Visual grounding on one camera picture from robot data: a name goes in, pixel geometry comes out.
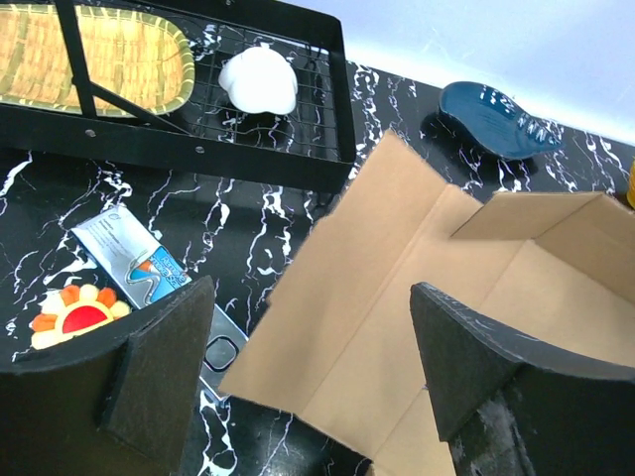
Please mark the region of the brown cardboard box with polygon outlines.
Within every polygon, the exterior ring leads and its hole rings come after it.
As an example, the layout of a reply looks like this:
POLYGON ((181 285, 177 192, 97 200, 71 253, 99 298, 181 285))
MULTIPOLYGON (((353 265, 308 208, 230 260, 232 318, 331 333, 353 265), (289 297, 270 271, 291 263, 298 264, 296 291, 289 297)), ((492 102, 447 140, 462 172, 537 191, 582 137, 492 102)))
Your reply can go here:
POLYGON ((457 475, 410 313, 419 283, 634 370, 631 211, 602 192, 480 202, 387 132, 276 284, 221 389, 296 415, 375 475, 457 475))

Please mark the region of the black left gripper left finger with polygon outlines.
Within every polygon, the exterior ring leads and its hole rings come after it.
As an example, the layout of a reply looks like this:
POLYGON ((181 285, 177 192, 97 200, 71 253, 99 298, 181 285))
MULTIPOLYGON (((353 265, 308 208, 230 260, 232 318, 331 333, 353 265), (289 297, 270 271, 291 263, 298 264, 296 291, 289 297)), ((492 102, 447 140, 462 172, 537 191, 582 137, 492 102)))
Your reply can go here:
POLYGON ((3 358, 2 474, 177 474, 213 308, 203 277, 82 336, 3 358))

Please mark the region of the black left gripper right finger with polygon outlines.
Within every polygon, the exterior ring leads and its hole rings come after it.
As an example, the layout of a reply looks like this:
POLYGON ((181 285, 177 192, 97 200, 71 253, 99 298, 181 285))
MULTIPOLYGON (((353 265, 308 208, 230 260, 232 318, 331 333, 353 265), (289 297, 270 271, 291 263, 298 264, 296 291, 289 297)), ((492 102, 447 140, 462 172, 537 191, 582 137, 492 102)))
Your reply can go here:
POLYGON ((559 348, 429 283, 410 313, 457 475, 631 475, 634 370, 559 348))

